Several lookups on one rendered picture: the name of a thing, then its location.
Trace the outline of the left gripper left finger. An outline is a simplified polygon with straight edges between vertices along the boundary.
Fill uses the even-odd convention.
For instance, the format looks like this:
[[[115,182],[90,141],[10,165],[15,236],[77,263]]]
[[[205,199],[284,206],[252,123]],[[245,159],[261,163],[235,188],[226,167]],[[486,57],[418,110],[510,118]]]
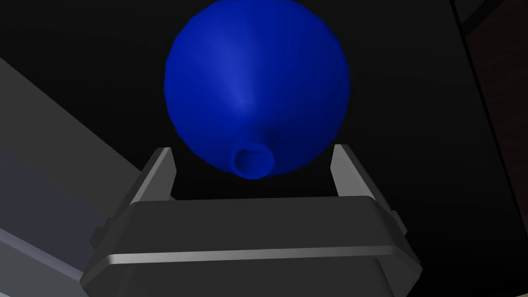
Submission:
[[[169,147],[156,149],[129,192],[129,204],[138,201],[168,201],[176,176]]]

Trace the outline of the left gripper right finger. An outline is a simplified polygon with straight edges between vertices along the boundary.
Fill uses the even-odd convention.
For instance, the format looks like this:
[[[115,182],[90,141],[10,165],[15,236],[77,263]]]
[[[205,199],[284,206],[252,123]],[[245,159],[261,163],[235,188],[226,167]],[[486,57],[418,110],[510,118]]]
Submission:
[[[346,144],[334,146],[331,174],[339,196],[369,196],[387,209],[387,201]]]

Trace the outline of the blue ball door knob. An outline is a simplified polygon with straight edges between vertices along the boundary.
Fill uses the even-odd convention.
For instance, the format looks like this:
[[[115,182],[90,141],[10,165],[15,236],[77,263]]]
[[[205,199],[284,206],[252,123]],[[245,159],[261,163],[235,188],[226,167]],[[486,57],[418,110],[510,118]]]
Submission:
[[[292,172],[336,138],[351,92],[347,59],[321,18],[293,0],[219,0],[180,31],[164,70],[178,135],[244,179]]]

